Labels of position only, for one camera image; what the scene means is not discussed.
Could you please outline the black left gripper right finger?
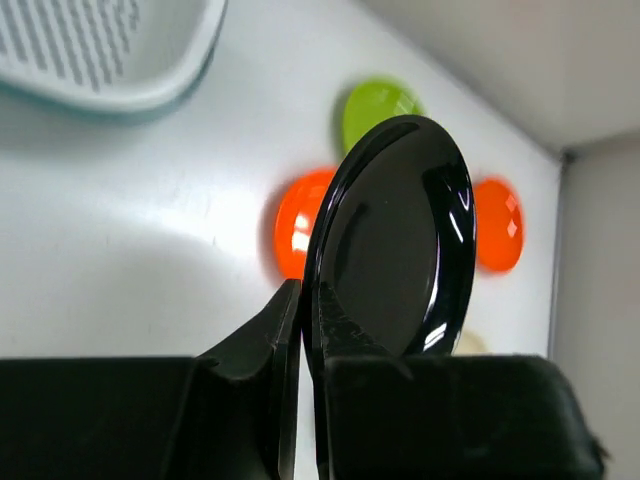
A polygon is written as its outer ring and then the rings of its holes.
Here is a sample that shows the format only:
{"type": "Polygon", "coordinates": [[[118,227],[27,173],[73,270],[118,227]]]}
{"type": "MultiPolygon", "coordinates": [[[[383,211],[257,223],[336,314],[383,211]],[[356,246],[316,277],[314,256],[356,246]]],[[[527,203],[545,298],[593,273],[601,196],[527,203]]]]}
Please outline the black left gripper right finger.
{"type": "Polygon", "coordinates": [[[605,453],[548,360],[390,354],[322,285],[313,299],[323,479],[601,479],[605,453]]]}

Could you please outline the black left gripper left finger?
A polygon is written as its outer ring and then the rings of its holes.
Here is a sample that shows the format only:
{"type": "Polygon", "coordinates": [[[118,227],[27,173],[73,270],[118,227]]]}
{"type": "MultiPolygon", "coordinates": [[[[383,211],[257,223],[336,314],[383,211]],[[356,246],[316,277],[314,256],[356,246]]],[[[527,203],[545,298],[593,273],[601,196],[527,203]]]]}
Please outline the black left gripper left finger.
{"type": "Polygon", "coordinates": [[[301,293],[196,357],[1,363],[5,479],[289,479],[301,293]]]}

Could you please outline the black plate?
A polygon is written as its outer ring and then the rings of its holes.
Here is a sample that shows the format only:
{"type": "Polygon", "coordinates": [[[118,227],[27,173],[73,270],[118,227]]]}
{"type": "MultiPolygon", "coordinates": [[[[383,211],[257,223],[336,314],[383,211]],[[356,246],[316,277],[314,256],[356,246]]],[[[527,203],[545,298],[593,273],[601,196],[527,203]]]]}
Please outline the black plate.
{"type": "Polygon", "coordinates": [[[470,301],[476,231],[470,174],[452,136],[421,115],[384,120],[330,183],[304,293],[336,301],[385,353],[449,354],[470,301]]]}

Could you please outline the orange plate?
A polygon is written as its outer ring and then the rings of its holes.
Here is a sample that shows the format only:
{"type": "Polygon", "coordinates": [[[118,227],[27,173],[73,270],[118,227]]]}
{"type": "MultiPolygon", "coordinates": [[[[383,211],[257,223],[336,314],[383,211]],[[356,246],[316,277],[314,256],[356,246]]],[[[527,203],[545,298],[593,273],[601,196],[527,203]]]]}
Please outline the orange plate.
{"type": "Polygon", "coordinates": [[[278,205],[273,228],[276,264],[286,279],[303,279],[314,222],[336,168],[306,173],[286,189],[278,205]]]}
{"type": "Polygon", "coordinates": [[[521,203],[499,177],[487,177],[473,188],[477,217],[477,261],[494,274],[512,270],[524,248],[521,203]]]}

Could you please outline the beige plate with symbols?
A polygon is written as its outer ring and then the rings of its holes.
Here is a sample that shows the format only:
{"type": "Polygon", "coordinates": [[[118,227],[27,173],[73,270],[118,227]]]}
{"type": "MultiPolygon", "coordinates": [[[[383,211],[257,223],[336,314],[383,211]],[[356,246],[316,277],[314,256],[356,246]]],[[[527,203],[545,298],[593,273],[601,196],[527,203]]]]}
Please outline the beige plate with symbols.
{"type": "Polygon", "coordinates": [[[463,330],[452,354],[455,356],[476,356],[484,355],[488,352],[489,349],[480,335],[470,330],[463,330]]]}

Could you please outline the green plate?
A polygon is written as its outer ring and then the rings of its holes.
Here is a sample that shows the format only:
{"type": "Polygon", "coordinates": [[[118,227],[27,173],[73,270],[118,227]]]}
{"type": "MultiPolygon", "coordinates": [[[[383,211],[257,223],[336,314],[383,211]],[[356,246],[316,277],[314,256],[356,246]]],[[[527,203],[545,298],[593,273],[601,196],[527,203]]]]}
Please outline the green plate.
{"type": "Polygon", "coordinates": [[[344,153],[348,154],[379,123],[402,115],[426,115],[418,95],[405,83],[383,76],[359,82],[350,90],[342,112],[344,153]]]}

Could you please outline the white perforated plastic basket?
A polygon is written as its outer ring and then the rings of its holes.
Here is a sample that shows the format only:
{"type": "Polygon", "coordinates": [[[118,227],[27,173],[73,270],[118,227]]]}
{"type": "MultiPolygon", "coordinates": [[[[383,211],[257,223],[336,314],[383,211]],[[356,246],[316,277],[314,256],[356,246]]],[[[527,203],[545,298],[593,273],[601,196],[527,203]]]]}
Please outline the white perforated plastic basket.
{"type": "Polygon", "coordinates": [[[224,1],[2,0],[1,83],[72,105],[172,98],[207,55],[224,1]]]}

